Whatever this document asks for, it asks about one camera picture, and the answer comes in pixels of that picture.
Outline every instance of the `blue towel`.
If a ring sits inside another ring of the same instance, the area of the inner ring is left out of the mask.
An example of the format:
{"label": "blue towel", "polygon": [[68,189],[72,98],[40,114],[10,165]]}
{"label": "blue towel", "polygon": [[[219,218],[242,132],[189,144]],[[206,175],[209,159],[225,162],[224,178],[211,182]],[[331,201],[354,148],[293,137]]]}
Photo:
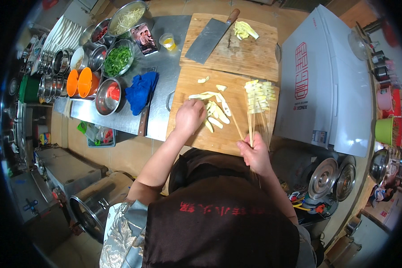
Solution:
{"label": "blue towel", "polygon": [[125,89],[125,98],[131,105],[133,115],[138,115],[147,104],[149,92],[155,90],[159,73],[147,72],[144,75],[136,75],[132,78],[132,86]]}

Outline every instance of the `yellow liquid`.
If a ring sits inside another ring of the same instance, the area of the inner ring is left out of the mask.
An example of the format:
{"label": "yellow liquid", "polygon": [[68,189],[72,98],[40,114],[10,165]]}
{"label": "yellow liquid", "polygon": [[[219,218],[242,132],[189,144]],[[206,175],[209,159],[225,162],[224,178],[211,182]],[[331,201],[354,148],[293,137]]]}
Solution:
{"label": "yellow liquid", "polygon": [[174,40],[172,38],[167,38],[164,40],[164,43],[162,44],[167,50],[173,50],[176,48],[176,44],[174,43]]}

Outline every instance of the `hand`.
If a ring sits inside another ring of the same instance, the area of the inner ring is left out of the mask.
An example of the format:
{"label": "hand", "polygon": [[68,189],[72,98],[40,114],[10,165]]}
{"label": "hand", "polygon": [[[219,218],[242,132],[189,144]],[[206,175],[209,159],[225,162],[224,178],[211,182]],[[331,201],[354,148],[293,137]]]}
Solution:
{"label": "hand", "polygon": [[246,165],[251,166],[257,174],[265,177],[268,176],[273,171],[273,168],[271,167],[267,145],[262,140],[261,134],[255,132],[253,135],[253,149],[249,143],[249,135],[246,136],[244,141],[237,142],[237,147],[240,149],[244,162]]}
{"label": "hand", "polygon": [[177,111],[176,127],[174,131],[188,139],[197,131],[206,115],[207,110],[202,101],[198,99],[188,99]]}

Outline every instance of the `orange bucket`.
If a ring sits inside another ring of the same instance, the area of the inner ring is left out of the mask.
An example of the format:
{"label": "orange bucket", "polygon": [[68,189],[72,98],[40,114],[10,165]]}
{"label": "orange bucket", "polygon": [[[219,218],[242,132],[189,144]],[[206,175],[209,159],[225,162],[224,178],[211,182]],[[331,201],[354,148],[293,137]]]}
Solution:
{"label": "orange bucket", "polygon": [[91,96],[97,92],[99,80],[98,77],[92,73],[91,69],[86,67],[82,70],[77,83],[77,90],[82,98]]}
{"label": "orange bucket", "polygon": [[77,80],[79,79],[79,74],[76,70],[72,70],[67,78],[67,94],[70,97],[78,94],[77,92]]}

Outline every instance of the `green container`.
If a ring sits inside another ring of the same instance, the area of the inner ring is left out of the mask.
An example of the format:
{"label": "green container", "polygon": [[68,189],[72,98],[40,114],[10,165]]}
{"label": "green container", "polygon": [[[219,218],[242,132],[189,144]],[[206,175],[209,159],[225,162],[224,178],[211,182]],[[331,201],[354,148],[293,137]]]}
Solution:
{"label": "green container", "polygon": [[378,142],[392,144],[393,117],[379,119],[375,122],[375,139]]}
{"label": "green container", "polygon": [[19,86],[19,100],[22,103],[39,103],[37,92],[39,89],[40,78],[24,75]]}

